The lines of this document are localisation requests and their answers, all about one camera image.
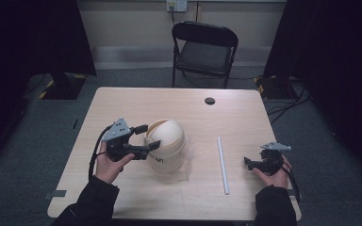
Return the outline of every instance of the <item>black jacket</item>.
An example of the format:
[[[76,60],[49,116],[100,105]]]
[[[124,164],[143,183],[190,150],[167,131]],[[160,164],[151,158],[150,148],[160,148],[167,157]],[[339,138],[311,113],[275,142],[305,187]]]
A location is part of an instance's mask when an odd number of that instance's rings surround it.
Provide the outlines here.
[[[119,188],[96,177],[81,192],[77,203],[69,205],[53,226],[105,225],[110,222]],[[294,226],[296,215],[289,194],[282,187],[267,186],[256,197],[255,226]]]

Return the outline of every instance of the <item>black metal chair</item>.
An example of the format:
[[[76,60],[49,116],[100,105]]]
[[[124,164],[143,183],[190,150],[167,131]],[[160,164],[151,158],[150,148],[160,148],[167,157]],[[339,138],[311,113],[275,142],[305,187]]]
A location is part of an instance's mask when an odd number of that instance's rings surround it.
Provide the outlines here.
[[[224,78],[227,88],[234,55],[238,47],[238,37],[230,29],[212,24],[181,22],[172,30],[174,40],[173,87],[175,69]],[[180,52],[178,42],[185,44]]]

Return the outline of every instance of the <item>table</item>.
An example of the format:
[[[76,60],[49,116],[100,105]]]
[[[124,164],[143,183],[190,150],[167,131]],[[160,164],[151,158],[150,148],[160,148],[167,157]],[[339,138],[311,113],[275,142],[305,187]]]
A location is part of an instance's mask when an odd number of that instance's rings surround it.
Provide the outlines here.
[[[215,99],[207,105],[205,98]],[[243,156],[260,159],[260,145],[275,141],[264,105],[256,90],[99,88],[75,142],[48,215],[56,218],[76,202],[88,182],[88,167],[100,133],[120,117],[128,126],[175,119],[193,146],[188,180],[170,182],[147,161],[131,161],[114,181],[120,195],[114,218],[253,220],[255,194],[264,184],[243,164]],[[224,194],[217,137],[227,171],[229,195]],[[143,135],[130,143],[141,145]],[[291,197],[297,219],[301,212]]]

